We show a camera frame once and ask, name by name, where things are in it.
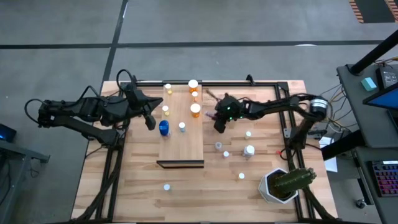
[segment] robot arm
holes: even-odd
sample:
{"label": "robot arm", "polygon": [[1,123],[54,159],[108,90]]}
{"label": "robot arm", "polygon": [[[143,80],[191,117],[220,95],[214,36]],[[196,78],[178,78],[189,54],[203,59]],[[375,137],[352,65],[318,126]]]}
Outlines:
{"label": "robot arm", "polygon": [[[309,110],[300,107],[300,102],[310,101]],[[311,127],[326,118],[328,102],[321,96],[298,94],[281,100],[261,103],[245,98],[242,101],[225,93],[222,100],[218,100],[215,110],[217,111],[212,119],[215,120],[214,128],[223,133],[225,124],[237,119],[257,120],[271,113],[281,111],[296,111],[304,117],[303,121],[290,134],[289,147],[292,149],[304,149],[307,133]]]}
{"label": "robot arm", "polygon": [[150,114],[163,99],[146,96],[142,90],[137,89],[136,77],[127,70],[122,71],[127,72],[131,79],[131,82],[123,83],[122,86],[118,82],[118,87],[126,98],[121,96],[105,97],[98,94],[95,97],[83,97],[89,88],[92,89],[89,86],[77,101],[45,100],[39,109],[37,119],[39,127],[64,126],[81,133],[85,138],[95,138],[105,146],[114,146],[119,138],[119,133],[115,129],[99,129],[83,121],[100,121],[103,126],[112,126],[136,116],[143,116],[148,129],[153,130],[156,121]]}

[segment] wooden board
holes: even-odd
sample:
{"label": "wooden board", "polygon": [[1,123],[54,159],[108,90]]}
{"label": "wooden board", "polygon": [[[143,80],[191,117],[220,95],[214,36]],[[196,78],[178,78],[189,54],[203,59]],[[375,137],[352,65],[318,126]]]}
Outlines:
{"label": "wooden board", "polygon": [[[162,119],[170,125],[169,138],[159,138],[160,151],[158,164],[165,168],[203,167],[202,116],[194,118],[190,107],[194,103],[188,85],[173,85],[172,94],[163,90],[162,106],[169,107],[170,115],[162,113]],[[198,86],[197,103],[201,105],[201,85]],[[182,133],[178,124],[184,122],[186,131]]]}
{"label": "wooden board", "polygon": [[[288,81],[290,94],[305,92],[303,81]],[[271,87],[211,87],[215,95],[225,92],[253,100],[274,100]],[[103,95],[117,91],[115,82],[105,82]],[[162,96],[161,88],[143,88],[149,96]],[[203,95],[202,115],[214,111],[215,100]],[[162,117],[161,106],[153,115],[157,122]],[[122,171],[118,185],[118,197],[114,211],[115,222],[276,222],[296,221],[293,201],[285,205],[267,203],[257,187],[261,177],[276,167],[288,169],[278,155],[284,143],[278,114],[269,114],[256,121],[241,119],[228,124],[224,134],[213,128],[213,121],[203,118],[204,169],[163,169],[156,164],[159,157],[159,131],[148,131],[143,118],[131,120],[124,147]],[[301,117],[295,114],[297,124]],[[244,139],[246,131],[252,138]],[[223,143],[223,149],[231,153],[223,159],[215,150],[215,142]],[[246,160],[241,156],[243,147],[251,144],[256,155]],[[91,142],[88,153],[98,148]],[[318,149],[303,150],[307,167],[314,168],[317,178],[310,188],[320,203],[335,217],[336,208],[330,190],[322,154]],[[106,150],[101,149],[86,159],[76,195],[72,217],[78,217],[91,203],[100,189]],[[237,180],[243,172],[244,180]],[[171,191],[163,190],[170,184]],[[108,196],[103,214],[107,214]],[[300,193],[304,217],[307,206]]]}

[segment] white pot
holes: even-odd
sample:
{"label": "white pot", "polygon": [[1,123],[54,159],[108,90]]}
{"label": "white pot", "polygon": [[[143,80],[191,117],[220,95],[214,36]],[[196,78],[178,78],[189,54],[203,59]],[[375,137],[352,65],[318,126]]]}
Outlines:
{"label": "white pot", "polygon": [[299,193],[297,191],[295,191],[294,193],[290,194],[290,197],[288,197],[285,200],[281,200],[273,195],[271,195],[269,193],[268,190],[268,183],[267,183],[267,178],[269,175],[277,172],[277,171],[282,171],[285,174],[287,174],[287,172],[281,168],[276,168],[273,171],[269,172],[267,175],[265,175],[264,177],[262,177],[260,185],[259,185],[259,191],[261,196],[267,201],[267,202],[274,202],[274,203],[282,203],[282,204],[286,204],[287,202],[291,201],[294,197],[296,197]]}

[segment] gray floor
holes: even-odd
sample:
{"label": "gray floor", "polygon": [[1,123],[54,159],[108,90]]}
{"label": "gray floor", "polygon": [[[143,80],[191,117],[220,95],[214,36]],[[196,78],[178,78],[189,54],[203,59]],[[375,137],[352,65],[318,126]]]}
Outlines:
{"label": "gray floor", "polygon": [[[110,43],[122,0],[0,0],[1,44]],[[348,0],[130,0],[120,43],[193,41],[379,40],[397,24],[359,24]],[[336,84],[336,67],[355,63],[374,45],[118,49],[110,79],[121,68],[138,78],[305,80],[309,93]],[[385,57],[397,55],[398,48]],[[69,219],[87,141],[65,128],[38,129],[23,112],[31,98],[73,100],[87,85],[100,90],[109,49],[0,50],[0,123],[18,131],[16,143],[51,154],[26,184],[13,223]],[[38,105],[29,111],[37,113]],[[349,111],[346,103],[339,115]],[[355,123],[353,115],[341,120]],[[361,198],[351,161],[339,159],[330,182],[339,217],[379,223]]]}

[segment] cactus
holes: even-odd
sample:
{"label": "cactus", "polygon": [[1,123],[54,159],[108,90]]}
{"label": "cactus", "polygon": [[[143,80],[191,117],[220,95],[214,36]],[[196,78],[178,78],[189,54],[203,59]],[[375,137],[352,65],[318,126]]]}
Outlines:
{"label": "cactus", "polygon": [[312,168],[300,168],[292,170],[291,172],[284,174],[275,179],[273,187],[280,193],[290,193],[298,189],[307,187],[316,177]]}

